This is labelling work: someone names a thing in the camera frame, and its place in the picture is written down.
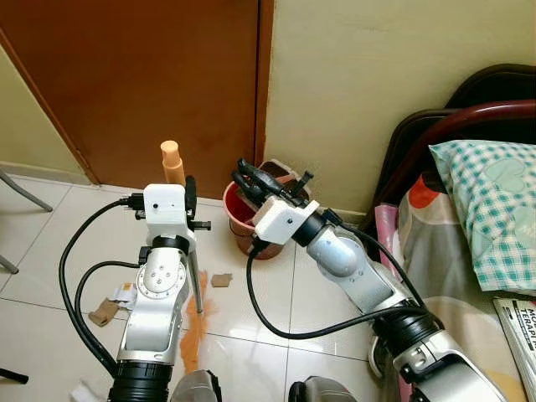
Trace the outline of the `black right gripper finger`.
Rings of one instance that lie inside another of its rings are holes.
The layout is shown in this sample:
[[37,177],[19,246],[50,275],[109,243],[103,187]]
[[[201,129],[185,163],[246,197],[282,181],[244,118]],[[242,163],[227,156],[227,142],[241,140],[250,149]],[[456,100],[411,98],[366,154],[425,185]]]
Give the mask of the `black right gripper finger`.
[[284,185],[276,180],[275,176],[261,171],[245,158],[239,158],[237,161],[237,185],[241,188],[258,188],[258,190],[284,190]]
[[[231,179],[237,185],[237,173],[231,173]],[[263,204],[272,195],[278,195],[278,190],[258,190],[258,188],[241,188],[238,187],[241,193],[252,204]]]

